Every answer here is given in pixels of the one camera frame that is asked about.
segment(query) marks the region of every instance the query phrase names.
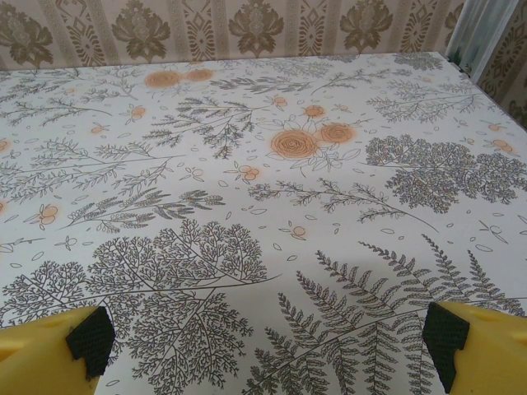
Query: wallpaper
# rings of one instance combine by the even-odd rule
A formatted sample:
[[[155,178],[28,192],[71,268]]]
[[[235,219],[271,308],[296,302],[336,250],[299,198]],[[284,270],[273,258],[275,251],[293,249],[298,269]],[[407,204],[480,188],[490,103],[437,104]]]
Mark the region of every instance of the wallpaper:
[[[478,85],[527,128],[527,1],[518,2]]]
[[[441,393],[431,301],[525,315],[527,134],[438,53],[0,72],[0,101],[0,327],[105,306],[97,395]]]
[[[444,52],[461,0],[14,0],[0,69]]]

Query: floral tablecloth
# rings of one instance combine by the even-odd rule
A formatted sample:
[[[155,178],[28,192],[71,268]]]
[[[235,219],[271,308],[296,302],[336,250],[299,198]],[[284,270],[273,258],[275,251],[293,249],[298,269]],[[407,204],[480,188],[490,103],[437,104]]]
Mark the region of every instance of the floral tablecloth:
[[[437,53],[0,74],[0,324],[105,306],[97,394],[441,393],[524,315],[527,134]]]

